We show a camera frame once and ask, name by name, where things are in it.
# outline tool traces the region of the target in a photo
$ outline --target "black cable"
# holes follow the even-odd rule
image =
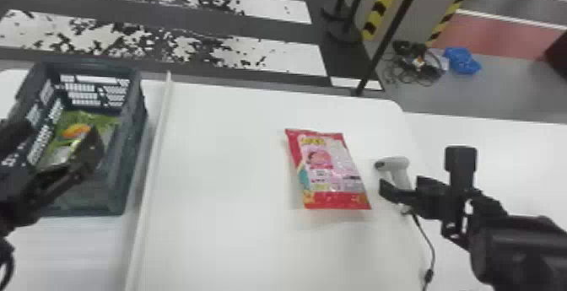
[[[421,289],[421,291],[427,291],[427,287],[429,286],[429,284],[433,280],[435,262],[437,260],[437,256],[435,254],[435,247],[433,246],[433,243],[431,243],[431,240],[429,240],[429,237],[425,233],[424,229],[421,227],[421,223],[419,222],[418,216],[415,213],[412,213],[412,218],[413,218],[413,221],[415,222],[415,225],[418,227],[419,232],[421,233],[421,235],[424,237],[425,241],[427,242],[429,249],[431,250],[431,263],[429,264],[429,269],[427,269],[427,271],[425,272],[424,287]]]
[[[4,263],[0,264],[0,268],[5,267],[4,277],[0,282],[0,291],[4,290],[8,286],[10,280],[12,279],[12,276],[14,274],[14,267],[15,267],[14,263],[15,263],[14,256],[10,255]]]

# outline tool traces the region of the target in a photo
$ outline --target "chip bag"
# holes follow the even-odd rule
[[[371,209],[342,133],[286,129],[305,208]]]

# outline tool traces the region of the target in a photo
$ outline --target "blue object on floor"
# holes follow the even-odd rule
[[[451,69],[460,74],[474,74],[482,68],[480,63],[473,59],[471,52],[464,47],[448,47],[443,57],[451,62]]]

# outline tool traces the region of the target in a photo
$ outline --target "hazard stripe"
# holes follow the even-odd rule
[[[453,18],[455,12],[461,7],[463,1],[464,0],[453,1],[451,6],[445,11],[441,21],[435,26],[433,32],[431,32],[431,36],[428,38],[427,42],[425,42],[427,46],[432,46],[435,43],[437,38],[441,35],[441,32],[443,32],[445,27],[449,24],[449,21],[451,21],[451,18]]]
[[[392,5],[394,0],[375,0],[374,6],[372,6],[372,11],[366,19],[366,23],[362,28],[362,36],[365,40],[372,40],[375,37],[375,33],[380,27],[382,20],[384,19],[384,14],[386,14],[387,9]]]

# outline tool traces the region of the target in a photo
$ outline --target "snack bag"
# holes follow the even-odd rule
[[[41,170],[67,162],[92,126],[99,131],[102,142],[107,148],[118,123],[119,118],[114,116],[91,114],[81,110],[64,111],[55,126],[53,140],[41,155],[38,168]]]
[[[371,209],[342,133],[286,129],[305,208]]]

